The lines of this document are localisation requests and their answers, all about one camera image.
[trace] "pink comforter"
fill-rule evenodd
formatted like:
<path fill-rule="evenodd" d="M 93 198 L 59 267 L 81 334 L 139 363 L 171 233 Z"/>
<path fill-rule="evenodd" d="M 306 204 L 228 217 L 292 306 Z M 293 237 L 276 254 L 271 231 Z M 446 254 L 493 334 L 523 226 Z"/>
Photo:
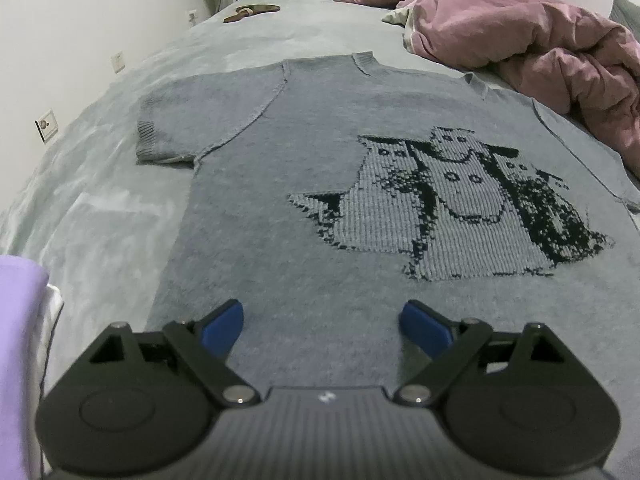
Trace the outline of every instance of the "pink comforter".
<path fill-rule="evenodd" d="M 414 54 L 491 67 L 517 91 L 572 114 L 640 176 L 640 44 L 625 27 L 559 0 L 336 0 L 414 4 Z"/>

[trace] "electrical socket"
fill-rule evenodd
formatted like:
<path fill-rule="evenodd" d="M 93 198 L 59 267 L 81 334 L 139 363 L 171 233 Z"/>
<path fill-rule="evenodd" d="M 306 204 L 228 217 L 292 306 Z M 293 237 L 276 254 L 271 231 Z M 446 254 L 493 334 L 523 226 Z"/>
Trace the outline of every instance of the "electrical socket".
<path fill-rule="evenodd" d="M 198 9 L 187 10 L 187 21 L 191 23 L 191 27 L 198 22 Z"/>
<path fill-rule="evenodd" d="M 113 71 L 116 74 L 124 69 L 124 54 L 122 51 L 111 56 L 111 66 L 113 66 Z"/>
<path fill-rule="evenodd" d="M 53 110 L 47 111 L 41 118 L 35 121 L 35 123 L 42 142 L 47 142 L 58 132 L 58 122 L 53 114 Z"/>

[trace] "gray pillow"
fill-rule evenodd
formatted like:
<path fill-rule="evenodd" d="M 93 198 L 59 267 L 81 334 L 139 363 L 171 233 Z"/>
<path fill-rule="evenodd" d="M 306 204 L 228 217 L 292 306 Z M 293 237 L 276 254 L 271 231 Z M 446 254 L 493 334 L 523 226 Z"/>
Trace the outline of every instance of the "gray pillow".
<path fill-rule="evenodd" d="M 629 0 L 613 0 L 609 19 L 624 25 L 640 41 L 640 7 Z"/>

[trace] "purple fabric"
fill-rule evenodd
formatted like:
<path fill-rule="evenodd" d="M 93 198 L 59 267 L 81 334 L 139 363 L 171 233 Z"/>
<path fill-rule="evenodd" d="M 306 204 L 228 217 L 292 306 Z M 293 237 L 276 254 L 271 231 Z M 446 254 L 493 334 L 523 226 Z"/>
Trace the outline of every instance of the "purple fabric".
<path fill-rule="evenodd" d="M 28 480 L 28 344 L 49 281 L 18 256 L 0 256 L 0 478 Z"/>
<path fill-rule="evenodd" d="M 414 54 L 491 65 L 517 91 L 574 112 L 640 176 L 640 44 L 622 25 L 559 0 L 336 0 L 414 3 Z"/>

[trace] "screw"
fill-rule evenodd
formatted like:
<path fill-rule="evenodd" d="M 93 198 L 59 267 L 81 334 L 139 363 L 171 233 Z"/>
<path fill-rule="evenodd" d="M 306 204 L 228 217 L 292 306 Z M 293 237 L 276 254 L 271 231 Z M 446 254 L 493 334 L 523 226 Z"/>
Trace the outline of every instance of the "screw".
<path fill-rule="evenodd" d="M 411 404 L 422 404 L 431 397 L 431 390 L 421 384 L 408 384 L 400 389 L 400 398 Z"/>
<path fill-rule="evenodd" d="M 244 384 L 236 384 L 235 386 L 229 386 L 222 392 L 222 396 L 225 400 L 234 404 L 245 404 L 250 402 L 255 397 L 255 390 L 251 386 L 245 386 Z"/>

